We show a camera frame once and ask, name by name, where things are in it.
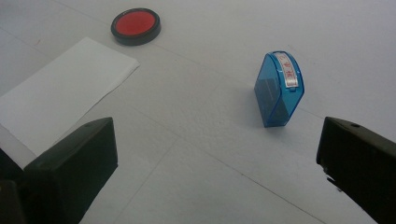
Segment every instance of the red circle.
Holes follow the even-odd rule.
[[[116,24],[116,30],[121,35],[140,35],[149,30],[155,23],[155,18],[147,11],[135,11],[122,16]]]

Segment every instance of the red ink pad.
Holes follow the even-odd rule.
[[[153,40],[161,31],[160,17],[147,8],[122,12],[111,24],[111,33],[123,45],[137,46]]]

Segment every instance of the sticker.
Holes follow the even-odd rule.
[[[282,66],[283,76],[285,77],[286,88],[298,87],[297,75],[289,56],[286,53],[275,53],[277,60]]]

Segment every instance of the paper sheet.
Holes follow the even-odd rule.
[[[39,156],[138,66],[86,37],[3,95],[0,123]]]

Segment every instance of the blue plastic case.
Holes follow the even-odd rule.
[[[254,91],[264,127],[285,126],[304,95],[297,62],[285,51],[267,53]]]

